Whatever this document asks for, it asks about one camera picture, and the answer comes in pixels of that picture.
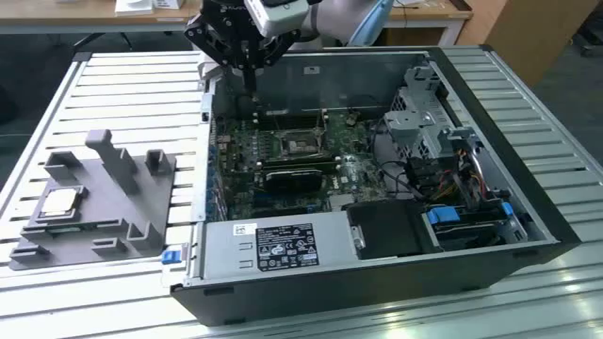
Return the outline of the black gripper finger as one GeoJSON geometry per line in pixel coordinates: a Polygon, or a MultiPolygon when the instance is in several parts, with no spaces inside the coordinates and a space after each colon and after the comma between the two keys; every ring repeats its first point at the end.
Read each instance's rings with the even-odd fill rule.
{"type": "Polygon", "coordinates": [[[250,93],[256,92],[256,72],[266,66],[274,66],[286,51],[300,39],[300,30],[292,30],[272,37],[270,42],[255,38],[250,41],[250,93]]]}
{"type": "Polygon", "coordinates": [[[236,19],[228,16],[195,16],[188,22],[184,35],[220,66],[239,71],[246,92],[250,93],[250,64],[236,23],[236,19]]]}

